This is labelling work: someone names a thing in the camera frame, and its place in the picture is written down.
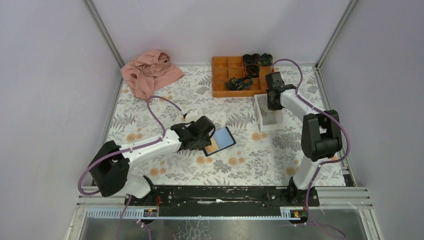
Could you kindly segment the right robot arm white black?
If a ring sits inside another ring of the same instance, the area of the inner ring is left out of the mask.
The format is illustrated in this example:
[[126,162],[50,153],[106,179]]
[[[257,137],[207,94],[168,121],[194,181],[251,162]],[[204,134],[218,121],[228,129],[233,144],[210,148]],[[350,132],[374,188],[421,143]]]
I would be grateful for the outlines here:
[[293,84],[285,84],[278,72],[267,74],[265,80],[268,87],[267,108],[289,110],[302,121],[300,144],[304,157],[299,169],[290,178],[286,193],[287,201],[299,206],[311,193],[322,164],[342,148],[342,132],[337,125],[339,114],[335,110],[324,111],[312,105]]

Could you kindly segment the white plastic card tray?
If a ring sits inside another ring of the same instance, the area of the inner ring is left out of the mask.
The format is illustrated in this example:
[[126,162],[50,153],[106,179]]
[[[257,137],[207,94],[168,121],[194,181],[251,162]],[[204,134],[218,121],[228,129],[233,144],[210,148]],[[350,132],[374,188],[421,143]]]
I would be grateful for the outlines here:
[[283,111],[269,110],[266,94],[254,95],[253,110],[260,132],[278,131],[284,128]]

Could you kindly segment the black blue card holder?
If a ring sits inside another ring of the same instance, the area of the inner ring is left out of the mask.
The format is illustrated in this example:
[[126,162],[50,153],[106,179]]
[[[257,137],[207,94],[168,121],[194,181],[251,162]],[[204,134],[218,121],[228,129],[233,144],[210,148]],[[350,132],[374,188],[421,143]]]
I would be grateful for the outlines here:
[[[223,150],[225,150],[225,149],[227,149],[231,146],[234,146],[237,143],[235,138],[233,137],[232,133],[230,132],[230,129],[227,126],[216,130],[215,133],[213,134],[212,138],[215,139],[216,143],[220,147],[220,150],[217,151],[217,152],[214,152],[213,154],[216,154],[216,153],[223,151]],[[208,154],[206,147],[204,147],[202,150],[203,150],[203,153],[206,157],[213,155],[213,154]]]

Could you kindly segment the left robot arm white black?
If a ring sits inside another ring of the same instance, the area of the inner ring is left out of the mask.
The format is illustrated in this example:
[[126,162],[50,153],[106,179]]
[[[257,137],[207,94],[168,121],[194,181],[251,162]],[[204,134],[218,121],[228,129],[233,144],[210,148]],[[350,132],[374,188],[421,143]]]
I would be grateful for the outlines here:
[[155,200],[153,184],[146,177],[138,177],[130,171],[144,161],[183,150],[202,150],[211,144],[215,133],[214,123],[206,116],[197,121],[178,123],[157,136],[127,145],[110,140],[103,144],[87,168],[96,184],[97,193],[110,197],[118,193],[128,194],[144,206]]

